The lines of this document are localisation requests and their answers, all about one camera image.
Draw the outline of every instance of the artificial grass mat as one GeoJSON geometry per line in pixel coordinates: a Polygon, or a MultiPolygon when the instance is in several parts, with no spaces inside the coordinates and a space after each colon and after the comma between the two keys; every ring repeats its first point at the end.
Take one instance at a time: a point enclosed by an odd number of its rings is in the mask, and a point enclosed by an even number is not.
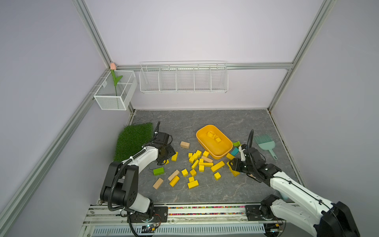
{"type": "Polygon", "coordinates": [[[124,128],[117,139],[114,161],[123,161],[137,154],[142,145],[153,138],[153,124],[130,125],[124,128]]]}

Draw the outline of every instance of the yellow plastic tub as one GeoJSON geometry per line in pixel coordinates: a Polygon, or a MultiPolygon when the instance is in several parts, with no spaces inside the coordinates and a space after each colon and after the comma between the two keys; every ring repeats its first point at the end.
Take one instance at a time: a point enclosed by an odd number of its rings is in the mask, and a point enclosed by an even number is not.
{"type": "Polygon", "coordinates": [[[196,137],[199,143],[205,150],[211,154],[216,160],[226,156],[228,152],[233,148],[232,141],[229,140],[216,126],[207,125],[196,132],[196,137]],[[208,132],[215,134],[216,137],[221,139],[220,142],[216,142],[216,139],[207,136],[208,132]]]}

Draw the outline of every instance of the green leaf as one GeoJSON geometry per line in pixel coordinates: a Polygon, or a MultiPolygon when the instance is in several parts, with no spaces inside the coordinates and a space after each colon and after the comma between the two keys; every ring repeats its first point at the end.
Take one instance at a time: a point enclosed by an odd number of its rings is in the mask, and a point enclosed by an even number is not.
{"type": "Polygon", "coordinates": [[[111,73],[112,73],[112,77],[113,77],[113,81],[116,79],[116,75],[114,74],[114,71],[111,70],[111,73]]]}
{"type": "Polygon", "coordinates": [[[117,83],[121,80],[121,78],[122,78],[122,76],[119,76],[119,77],[116,77],[115,79],[113,79],[115,87],[117,86],[117,83]]]}

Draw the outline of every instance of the wire basket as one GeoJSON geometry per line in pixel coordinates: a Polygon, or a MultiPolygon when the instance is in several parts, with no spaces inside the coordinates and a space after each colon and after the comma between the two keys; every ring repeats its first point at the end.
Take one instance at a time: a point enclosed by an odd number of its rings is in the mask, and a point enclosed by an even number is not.
{"type": "Polygon", "coordinates": [[[116,77],[122,75],[116,89],[112,74],[109,72],[94,95],[102,110],[126,110],[137,87],[134,71],[115,70],[114,73],[116,77]]]}
{"type": "Polygon", "coordinates": [[[226,62],[190,64],[141,63],[143,93],[227,92],[226,62]]]}

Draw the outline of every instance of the pink tulip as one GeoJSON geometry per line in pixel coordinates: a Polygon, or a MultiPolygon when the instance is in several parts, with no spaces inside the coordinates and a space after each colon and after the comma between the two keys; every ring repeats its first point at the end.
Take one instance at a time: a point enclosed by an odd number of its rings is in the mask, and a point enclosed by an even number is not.
{"type": "Polygon", "coordinates": [[[111,70],[116,70],[116,69],[117,69],[116,64],[111,63],[111,70]]]}

